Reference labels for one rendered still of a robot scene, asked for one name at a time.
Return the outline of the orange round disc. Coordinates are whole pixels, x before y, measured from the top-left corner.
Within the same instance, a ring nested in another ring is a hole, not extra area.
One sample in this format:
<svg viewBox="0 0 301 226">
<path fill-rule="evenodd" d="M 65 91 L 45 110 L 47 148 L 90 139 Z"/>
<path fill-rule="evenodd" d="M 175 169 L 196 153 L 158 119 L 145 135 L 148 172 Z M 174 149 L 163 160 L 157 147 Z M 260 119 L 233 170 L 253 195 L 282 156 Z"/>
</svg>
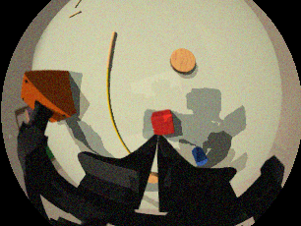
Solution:
<svg viewBox="0 0 301 226">
<path fill-rule="evenodd" d="M 197 65 L 194 54 L 190 50 L 181 49 L 181 47 L 171 53 L 169 62 L 175 73 L 178 74 L 189 73 Z"/>
</svg>

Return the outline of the blue cylinder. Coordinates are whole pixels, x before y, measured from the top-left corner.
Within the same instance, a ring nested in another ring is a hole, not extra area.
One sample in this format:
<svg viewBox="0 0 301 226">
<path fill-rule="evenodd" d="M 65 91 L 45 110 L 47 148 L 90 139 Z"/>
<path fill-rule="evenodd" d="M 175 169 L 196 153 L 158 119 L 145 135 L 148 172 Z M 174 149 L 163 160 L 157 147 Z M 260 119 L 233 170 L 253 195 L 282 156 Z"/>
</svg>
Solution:
<svg viewBox="0 0 301 226">
<path fill-rule="evenodd" d="M 205 165 L 207 164 L 207 161 L 209 161 L 209 158 L 206 157 L 206 154 L 202 150 L 200 145 L 199 147 L 193 149 L 193 156 L 194 156 L 195 163 L 197 163 L 197 165 Z"/>
</svg>

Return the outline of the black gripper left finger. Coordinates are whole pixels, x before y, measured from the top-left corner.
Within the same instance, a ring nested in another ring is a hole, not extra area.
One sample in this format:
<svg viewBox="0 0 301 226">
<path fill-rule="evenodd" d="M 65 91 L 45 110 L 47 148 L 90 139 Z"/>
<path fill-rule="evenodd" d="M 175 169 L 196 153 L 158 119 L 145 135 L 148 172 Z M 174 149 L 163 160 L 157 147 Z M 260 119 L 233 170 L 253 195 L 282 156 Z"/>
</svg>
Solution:
<svg viewBox="0 0 301 226">
<path fill-rule="evenodd" d="M 157 144 L 158 134 L 154 134 L 149 140 L 144 141 L 142 147 L 128 153 L 122 159 L 95 155 L 95 153 L 86 151 L 79 152 L 77 159 L 79 159 L 85 175 L 89 173 L 89 175 L 108 181 L 108 183 L 130 188 L 134 202 L 132 204 L 135 209 L 139 209 L 150 179 Z"/>
</svg>

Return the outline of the yellow string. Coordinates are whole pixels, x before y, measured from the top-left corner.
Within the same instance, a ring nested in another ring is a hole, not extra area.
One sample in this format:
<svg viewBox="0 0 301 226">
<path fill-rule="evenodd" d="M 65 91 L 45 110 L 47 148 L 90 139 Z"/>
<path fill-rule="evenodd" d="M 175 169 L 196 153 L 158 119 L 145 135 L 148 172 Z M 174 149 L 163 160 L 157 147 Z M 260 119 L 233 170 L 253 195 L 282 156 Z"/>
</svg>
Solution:
<svg viewBox="0 0 301 226">
<path fill-rule="evenodd" d="M 110 78 L 110 77 L 108 77 L 108 70 L 110 70 L 110 67 L 111 67 L 110 61 L 111 61 L 112 49 L 114 49 L 114 47 L 112 47 L 112 45 L 114 45 L 114 39 L 115 39 L 115 36 L 116 36 L 115 33 L 116 32 L 113 32 L 111 34 L 111 42 L 110 42 L 110 46 L 108 46 L 108 55 L 107 55 L 107 63 L 106 63 L 106 66 L 107 66 L 107 75 L 106 75 L 107 83 L 106 83 L 106 89 L 107 89 L 108 110 L 110 110 L 110 97 L 108 97 L 108 78 Z M 114 126 L 114 130 L 115 130 L 116 134 L 118 134 L 118 138 L 119 138 L 120 143 L 122 143 L 124 145 L 124 148 L 127 149 L 128 153 L 131 153 L 130 149 L 127 148 L 127 145 L 123 143 L 122 138 L 120 138 L 118 130 L 116 130 L 116 126 L 115 126 L 114 118 L 112 118 L 111 110 L 110 110 L 110 118 L 111 118 L 112 126 Z"/>
</svg>

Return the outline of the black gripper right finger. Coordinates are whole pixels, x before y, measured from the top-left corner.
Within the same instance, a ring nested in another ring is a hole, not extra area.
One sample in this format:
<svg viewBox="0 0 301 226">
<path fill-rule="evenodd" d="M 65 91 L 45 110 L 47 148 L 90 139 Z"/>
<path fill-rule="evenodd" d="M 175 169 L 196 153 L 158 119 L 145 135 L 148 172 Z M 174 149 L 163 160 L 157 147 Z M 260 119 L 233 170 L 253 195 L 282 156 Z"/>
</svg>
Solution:
<svg viewBox="0 0 301 226">
<path fill-rule="evenodd" d="M 157 163 L 159 212 L 169 212 L 167 208 L 181 198 L 185 190 L 230 181 L 237 173 L 233 167 L 193 167 L 164 136 L 158 137 Z"/>
</svg>

